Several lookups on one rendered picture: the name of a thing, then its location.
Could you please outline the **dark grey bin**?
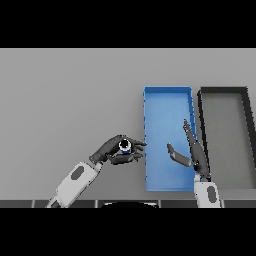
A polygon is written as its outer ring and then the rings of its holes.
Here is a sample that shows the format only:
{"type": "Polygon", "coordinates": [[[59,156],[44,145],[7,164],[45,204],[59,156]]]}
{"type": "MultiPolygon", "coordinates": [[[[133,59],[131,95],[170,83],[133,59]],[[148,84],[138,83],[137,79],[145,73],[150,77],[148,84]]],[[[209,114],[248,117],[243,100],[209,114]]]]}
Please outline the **dark grey bin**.
{"type": "Polygon", "coordinates": [[[201,87],[202,141],[219,189],[256,189],[256,130],[247,87],[201,87]]]}

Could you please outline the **blue bin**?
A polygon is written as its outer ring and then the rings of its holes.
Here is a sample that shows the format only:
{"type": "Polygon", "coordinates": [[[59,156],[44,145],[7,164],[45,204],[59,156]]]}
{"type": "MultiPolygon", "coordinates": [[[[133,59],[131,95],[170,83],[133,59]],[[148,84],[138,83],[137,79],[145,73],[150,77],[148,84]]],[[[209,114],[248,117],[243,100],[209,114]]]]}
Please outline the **blue bin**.
{"type": "Polygon", "coordinates": [[[143,96],[146,190],[192,191],[193,167],[173,161],[167,149],[170,143],[175,151],[191,157],[183,125],[187,120],[194,138],[197,138],[192,88],[145,86],[143,96]]]}

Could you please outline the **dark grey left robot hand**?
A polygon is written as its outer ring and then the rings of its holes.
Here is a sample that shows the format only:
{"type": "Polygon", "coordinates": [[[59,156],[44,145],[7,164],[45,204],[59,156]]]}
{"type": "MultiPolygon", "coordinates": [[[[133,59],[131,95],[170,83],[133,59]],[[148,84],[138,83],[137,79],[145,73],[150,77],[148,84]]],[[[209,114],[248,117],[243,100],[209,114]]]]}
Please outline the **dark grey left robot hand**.
{"type": "Polygon", "coordinates": [[[139,153],[139,151],[143,150],[143,146],[146,146],[145,142],[134,140],[126,135],[116,135],[107,140],[89,157],[89,160],[93,164],[97,164],[98,162],[105,163],[107,160],[113,165],[130,163],[143,157],[143,155],[139,153]],[[120,150],[119,145],[123,140],[126,140],[131,144],[131,151],[128,154],[118,154],[118,151],[120,150]]]}

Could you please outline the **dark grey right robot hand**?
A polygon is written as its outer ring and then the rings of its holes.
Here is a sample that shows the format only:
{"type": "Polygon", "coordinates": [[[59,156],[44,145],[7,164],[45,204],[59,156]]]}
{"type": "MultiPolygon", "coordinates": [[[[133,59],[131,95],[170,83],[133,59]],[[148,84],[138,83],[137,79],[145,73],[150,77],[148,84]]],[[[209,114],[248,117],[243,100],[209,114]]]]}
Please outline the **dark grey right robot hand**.
{"type": "Polygon", "coordinates": [[[194,170],[200,175],[201,179],[210,181],[211,175],[204,149],[202,145],[195,139],[187,120],[184,120],[183,129],[190,147],[191,157],[188,158],[181,153],[178,153],[174,150],[173,146],[168,143],[167,149],[170,158],[185,167],[193,167],[194,170]]]}

